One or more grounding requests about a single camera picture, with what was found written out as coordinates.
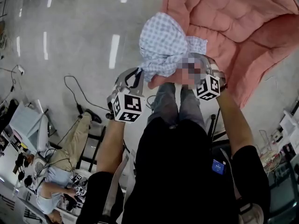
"forearm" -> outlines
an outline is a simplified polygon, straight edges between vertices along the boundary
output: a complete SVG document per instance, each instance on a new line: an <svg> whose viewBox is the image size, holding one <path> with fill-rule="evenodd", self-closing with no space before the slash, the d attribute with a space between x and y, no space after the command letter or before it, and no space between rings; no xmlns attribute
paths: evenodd
<svg viewBox="0 0 299 224"><path fill-rule="evenodd" d="M97 172L114 174L122 161L125 123L110 120L97 158Z"/></svg>
<svg viewBox="0 0 299 224"><path fill-rule="evenodd" d="M217 101L231 145L232 155L243 146L253 145L251 129L229 92L227 90L221 92Z"/></svg>
<svg viewBox="0 0 299 224"><path fill-rule="evenodd" d="M66 193L67 194L68 190L59 187L55 183L50 183L50 182L43 182L42 183L42 191L41 191L41 196L44 198L51 198L51 193Z"/></svg>

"khaki pants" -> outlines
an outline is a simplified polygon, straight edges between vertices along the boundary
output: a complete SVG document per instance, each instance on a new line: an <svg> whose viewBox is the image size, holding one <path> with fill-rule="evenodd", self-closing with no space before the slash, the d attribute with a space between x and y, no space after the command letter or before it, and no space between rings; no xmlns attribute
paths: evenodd
<svg viewBox="0 0 299 224"><path fill-rule="evenodd" d="M53 163L52 166L68 172L76 167L87 141L91 120L91 115L84 113L82 119L76 122L68 133L63 148L56 150L51 158L50 163Z"/></svg>

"shoe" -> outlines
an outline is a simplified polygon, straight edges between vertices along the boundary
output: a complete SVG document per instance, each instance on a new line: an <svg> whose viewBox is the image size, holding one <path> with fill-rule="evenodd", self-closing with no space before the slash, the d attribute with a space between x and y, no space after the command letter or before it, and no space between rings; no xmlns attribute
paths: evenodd
<svg viewBox="0 0 299 224"><path fill-rule="evenodd" d="M95 114L90 109L86 109L85 112L89 113L92 116L92 121L97 122L99 124L102 123L102 119L99 117L99 115Z"/></svg>

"blue badge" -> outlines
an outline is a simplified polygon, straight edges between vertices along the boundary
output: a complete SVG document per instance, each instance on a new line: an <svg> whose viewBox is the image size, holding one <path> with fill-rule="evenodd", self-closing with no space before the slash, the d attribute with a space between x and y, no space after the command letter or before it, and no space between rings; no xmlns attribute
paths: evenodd
<svg viewBox="0 0 299 224"><path fill-rule="evenodd" d="M213 164L212 164L212 170L218 174L223 175L223 171L224 171L224 167L225 165L218 162L217 160L213 160Z"/></svg>

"pink quilted comforter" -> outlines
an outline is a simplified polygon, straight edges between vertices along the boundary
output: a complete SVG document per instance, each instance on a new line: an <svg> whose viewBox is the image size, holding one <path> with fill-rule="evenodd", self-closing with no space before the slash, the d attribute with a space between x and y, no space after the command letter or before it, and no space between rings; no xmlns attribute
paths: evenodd
<svg viewBox="0 0 299 224"><path fill-rule="evenodd" d="M206 55L226 74L228 89L244 107L263 75L299 44L299 9L295 0L163 0L187 35L207 39ZM177 70L154 76L152 89L182 83Z"/></svg>

